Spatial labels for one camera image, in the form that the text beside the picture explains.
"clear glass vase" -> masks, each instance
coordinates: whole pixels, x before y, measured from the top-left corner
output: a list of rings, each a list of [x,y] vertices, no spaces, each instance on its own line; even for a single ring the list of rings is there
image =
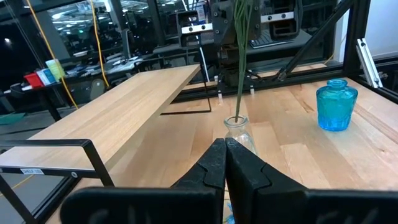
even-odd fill
[[[249,149],[257,155],[256,148],[254,147],[254,140],[246,130],[246,125],[249,120],[245,116],[238,116],[238,122],[235,123],[235,117],[229,117],[224,120],[225,126],[228,128],[228,133],[225,138],[233,138],[241,143],[244,147]]]

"wooden table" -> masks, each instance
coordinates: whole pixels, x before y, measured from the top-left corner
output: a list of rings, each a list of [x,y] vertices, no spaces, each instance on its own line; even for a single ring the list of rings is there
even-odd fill
[[[398,190],[398,105],[348,81],[357,88],[359,96],[349,128],[338,133],[324,131],[317,124],[315,92],[326,82],[245,95],[241,114],[249,118],[247,129],[254,138],[258,156],[308,188]],[[111,175],[118,186],[170,187],[184,175],[216,138],[225,136],[223,120],[233,115],[236,97],[224,98],[222,103],[212,98],[211,104],[212,113],[154,118],[141,145],[125,153],[113,166]],[[206,107],[206,100],[197,100],[172,104],[166,111]],[[110,124],[108,128],[123,124]],[[59,127],[60,133],[71,128],[67,125]],[[95,127],[97,134],[109,136],[110,132],[101,125]],[[124,134],[126,128],[119,130]],[[82,180],[78,188],[91,184],[101,182]],[[58,213],[49,223],[59,223]]]
[[[118,186],[115,165],[135,153],[147,127],[199,70],[191,65],[139,73],[30,139],[90,139]],[[5,167],[93,170],[79,147],[13,147],[0,156]]]

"white label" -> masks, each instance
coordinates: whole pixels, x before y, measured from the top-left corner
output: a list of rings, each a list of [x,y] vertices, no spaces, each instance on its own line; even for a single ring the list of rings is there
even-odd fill
[[[44,175],[41,169],[21,169],[22,173],[26,174],[33,174],[33,175]]]

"floor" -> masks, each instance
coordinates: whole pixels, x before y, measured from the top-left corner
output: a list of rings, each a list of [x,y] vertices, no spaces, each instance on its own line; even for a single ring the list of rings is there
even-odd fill
[[[69,108],[60,109],[59,112],[62,117],[65,117],[73,112],[73,110],[74,109]],[[52,123],[54,123],[54,120],[46,111],[29,114],[23,120],[15,124],[0,126],[0,140],[27,139],[39,132],[41,128],[50,126]],[[26,129],[33,129],[33,131],[15,133]],[[0,147],[0,149],[9,149],[9,147]],[[2,174],[2,176],[11,187],[16,186],[14,188],[16,194],[31,212],[62,179],[62,177],[39,175],[30,178],[28,175],[19,174]],[[0,196],[0,217],[2,217],[3,220],[7,220],[7,224],[22,223],[22,218],[3,195]]]

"black metal frame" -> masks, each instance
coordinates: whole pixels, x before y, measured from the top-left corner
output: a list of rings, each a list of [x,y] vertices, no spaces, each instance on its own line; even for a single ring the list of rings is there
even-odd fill
[[[360,67],[360,61],[356,53],[356,40],[364,38],[366,33],[366,25],[368,20],[370,8],[370,0],[342,0],[339,5],[336,6],[334,13],[325,22],[324,26],[318,30],[318,32],[312,36],[312,38],[307,42],[307,44],[301,48],[298,54],[289,62],[289,64],[282,68],[277,75],[273,77],[264,77],[257,79],[254,83],[255,90],[263,90],[269,88],[277,88],[289,85],[297,85],[302,83],[317,82],[322,80],[327,80],[331,78],[338,77],[349,77],[356,80],[362,85],[366,85],[365,82],[361,82],[358,77],[363,74]],[[324,37],[332,28],[335,26],[335,22],[344,15],[344,13],[350,9],[349,14],[349,24],[347,32],[346,50],[345,50],[345,61],[343,65],[338,65],[334,67],[319,68],[314,70],[308,70],[303,72],[294,72],[292,70],[297,66],[300,59],[306,54],[307,50],[313,45],[319,42],[322,37]],[[383,60],[375,60],[376,67],[384,67],[398,64],[398,58],[390,58],[387,65]],[[278,76],[281,73],[285,73],[286,77],[284,81],[279,81]],[[211,91],[209,95],[211,97],[218,96],[218,90],[214,89],[213,86],[210,87]],[[233,95],[236,94],[235,87],[221,87],[221,93],[223,95]],[[249,92],[250,88],[246,85],[244,87],[244,92]],[[398,102],[398,95],[393,94],[390,90],[386,88],[381,88],[373,90],[379,93],[393,102]],[[194,91],[182,91],[174,102],[183,102],[189,100],[203,99],[205,94],[202,88],[198,88]]]
[[[163,68],[163,66],[164,66],[163,62],[164,62],[165,59],[188,57],[188,55],[198,54],[199,53],[199,51],[197,49],[192,49],[192,50],[194,50],[194,51],[193,52],[187,52],[185,54],[177,54],[177,55],[168,56],[168,57],[157,57],[157,58],[145,59],[145,60],[142,60],[140,62],[135,62],[134,63],[134,67],[137,67],[140,72],[143,72],[144,70],[139,67],[139,65],[142,65],[143,62],[158,61],[160,63],[161,68]],[[185,59],[185,63],[186,63],[186,65],[188,65],[188,59],[187,58]],[[161,116],[180,115],[180,114],[210,113],[212,111],[211,103],[210,103],[210,95],[208,93],[207,84],[206,84],[206,77],[205,77],[205,74],[203,73],[203,69],[207,69],[207,68],[204,68],[204,64],[202,63],[202,61],[200,62],[200,66],[201,66],[201,71],[202,71],[201,74],[202,74],[202,80],[203,80],[203,84],[204,84],[205,98],[207,98],[209,109],[208,110],[197,110],[197,111],[167,112],[167,113],[161,113],[160,114]]]
[[[12,188],[0,175],[0,192],[7,198],[10,204],[16,209],[18,214],[28,224],[43,223],[49,218],[52,212],[60,205],[62,198],[66,196],[71,189],[76,186],[81,178],[100,179],[104,186],[114,187],[112,178],[103,164],[93,142],[89,139],[58,139],[58,140],[18,140],[18,141],[0,141],[0,146],[30,146],[30,147],[82,147],[88,159],[93,165],[91,169],[69,169],[69,168],[49,168],[49,167],[9,167],[0,166],[1,173],[25,174],[22,169],[39,170],[40,174],[32,175],[52,175],[66,177],[58,184],[55,190],[35,209],[31,214],[22,201],[18,198]]]

